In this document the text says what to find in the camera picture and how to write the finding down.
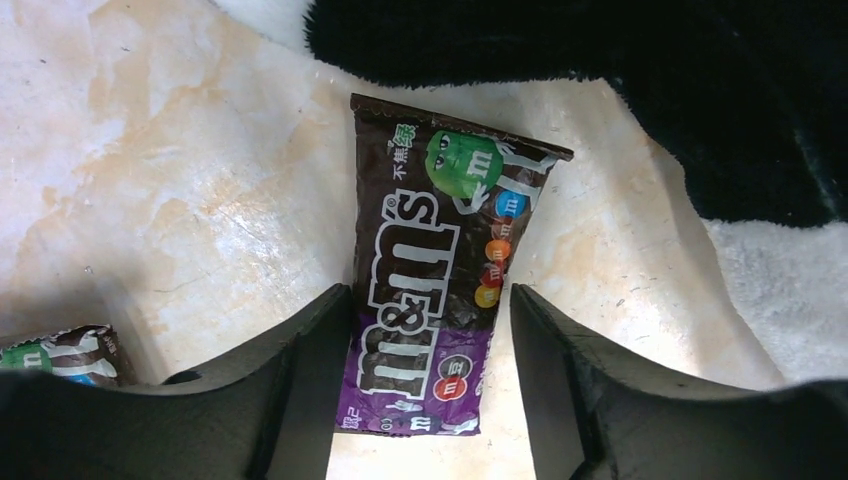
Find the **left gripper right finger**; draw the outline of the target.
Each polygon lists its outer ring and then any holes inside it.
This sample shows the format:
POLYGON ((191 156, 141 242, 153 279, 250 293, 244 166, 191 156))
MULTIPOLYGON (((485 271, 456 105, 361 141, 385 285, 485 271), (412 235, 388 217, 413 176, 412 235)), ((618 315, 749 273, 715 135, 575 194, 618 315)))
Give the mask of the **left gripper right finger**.
POLYGON ((540 479, 843 479, 847 384, 747 390, 653 362, 511 290, 511 328, 540 479))

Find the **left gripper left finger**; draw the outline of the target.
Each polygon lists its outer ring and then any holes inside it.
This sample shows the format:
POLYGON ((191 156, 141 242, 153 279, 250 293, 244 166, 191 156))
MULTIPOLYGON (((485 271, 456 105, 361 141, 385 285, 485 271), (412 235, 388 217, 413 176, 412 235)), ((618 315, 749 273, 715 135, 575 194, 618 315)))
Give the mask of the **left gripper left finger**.
POLYGON ((353 302, 342 284, 162 385, 1 376, 5 479, 321 479, 353 302))

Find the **purple brown candy bag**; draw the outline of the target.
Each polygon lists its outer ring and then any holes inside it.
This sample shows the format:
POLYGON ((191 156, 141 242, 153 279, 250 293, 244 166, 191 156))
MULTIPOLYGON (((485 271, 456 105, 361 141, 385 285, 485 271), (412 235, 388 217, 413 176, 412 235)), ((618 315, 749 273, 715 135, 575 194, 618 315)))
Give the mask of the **purple brown candy bag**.
POLYGON ((570 149, 361 94, 356 320, 336 424, 471 436, 508 269, 570 149))

